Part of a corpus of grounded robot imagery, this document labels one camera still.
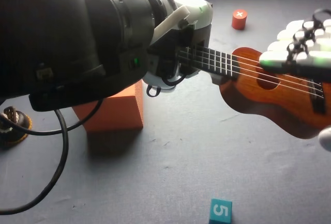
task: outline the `ukulele neck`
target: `ukulele neck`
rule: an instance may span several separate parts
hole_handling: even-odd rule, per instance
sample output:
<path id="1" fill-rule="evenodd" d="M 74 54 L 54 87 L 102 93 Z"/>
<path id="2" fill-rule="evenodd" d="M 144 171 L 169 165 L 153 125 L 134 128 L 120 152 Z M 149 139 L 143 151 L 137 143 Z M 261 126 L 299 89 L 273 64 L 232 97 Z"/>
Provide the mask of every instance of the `ukulele neck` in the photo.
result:
<path id="1" fill-rule="evenodd" d="M 206 47 L 186 47 L 178 51 L 179 62 L 186 66 L 236 80 L 239 75 L 237 57 Z"/>

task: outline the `table surface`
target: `table surface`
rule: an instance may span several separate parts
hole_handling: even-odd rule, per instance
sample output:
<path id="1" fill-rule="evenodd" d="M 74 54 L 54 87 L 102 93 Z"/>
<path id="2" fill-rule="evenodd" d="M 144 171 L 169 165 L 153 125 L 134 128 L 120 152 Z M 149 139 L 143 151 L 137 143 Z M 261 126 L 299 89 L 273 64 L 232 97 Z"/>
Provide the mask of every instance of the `table surface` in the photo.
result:
<path id="1" fill-rule="evenodd" d="M 210 47 L 225 52 L 264 51 L 290 21 L 331 8 L 330 0 L 209 1 L 215 11 Z M 243 32 L 231 28 L 237 8 L 248 12 Z M 28 114 L 35 129 L 59 127 L 53 112 L 34 112 L 27 97 L 9 104 Z M 63 114 L 68 124 L 77 121 L 71 109 Z M 0 223 L 208 223 L 211 198 L 233 201 L 236 224 L 331 223 L 331 154 L 316 138 L 300 140 L 264 117 L 232 110 L 208 74 L 171 94 L 144 95 L 144 119 L 142 131 L 71 131 L 54 189 L 33 209 L 1 216 Z M 0 151 L 0 207 L 39 194 L 61 150 L 57 135 L 29 136 Z"/>

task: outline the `brown wooden ukulele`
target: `brown wooden ukulele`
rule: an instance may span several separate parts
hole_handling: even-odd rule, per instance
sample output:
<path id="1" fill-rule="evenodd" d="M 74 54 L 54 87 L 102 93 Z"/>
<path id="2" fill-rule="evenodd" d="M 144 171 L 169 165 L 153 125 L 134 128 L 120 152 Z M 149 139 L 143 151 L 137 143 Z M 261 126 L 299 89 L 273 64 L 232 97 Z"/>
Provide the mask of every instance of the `brown wooden ukulele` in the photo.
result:
<path id="1" fill-rule="evenodd" d="M 302 139 L 331 124 L 331 84 L 266 72 L 260 55 L 245 47 L 232 54 L 205 47 L 178 52 L 182 65 L 208 72 L 225 102 L 240 113 L 265 116 Z"/>

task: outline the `number 5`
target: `number 5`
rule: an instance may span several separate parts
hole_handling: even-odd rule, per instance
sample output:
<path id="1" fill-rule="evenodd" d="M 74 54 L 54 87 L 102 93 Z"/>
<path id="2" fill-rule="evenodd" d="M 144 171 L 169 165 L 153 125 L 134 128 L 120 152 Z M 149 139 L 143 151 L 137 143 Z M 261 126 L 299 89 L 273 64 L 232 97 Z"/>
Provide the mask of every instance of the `number 5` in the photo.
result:
<path id="1" fill-rule="evenodd" d="M 215 215 L 217 215 L 217 216 L 221 216 L 222 214 L 223 214 L 223 210 L 225 210 L 225 216 L 228 216 L 228 207 L 225 207 L 225 206 L 222 206 L 222 205 L 220 205 L 220 209 L 221 209 L 221 211 L 220 212 L 218 212 L 216 209 L 218 208 L 218 205 L 216 204 L 215 206 L 214 206 L 214 214 Z"/>

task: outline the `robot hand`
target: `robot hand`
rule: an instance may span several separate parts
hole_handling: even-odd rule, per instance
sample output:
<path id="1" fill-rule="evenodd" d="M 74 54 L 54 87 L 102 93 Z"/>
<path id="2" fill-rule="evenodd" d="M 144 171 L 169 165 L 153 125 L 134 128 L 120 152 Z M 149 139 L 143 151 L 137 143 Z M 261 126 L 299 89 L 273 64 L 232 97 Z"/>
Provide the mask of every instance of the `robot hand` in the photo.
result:
<path id="1" fill-rule="evenodd" d="M 331 19 L 318 20 L 317 10 L 310 21 L 292 21 L 282 30 L 276 42 L 260 56 L 260 65 L 273 73 L 290 73 L 294 76 L 331 82 Z M 331 126 L 318 136 L 324 149 L 331 152 Z"/>

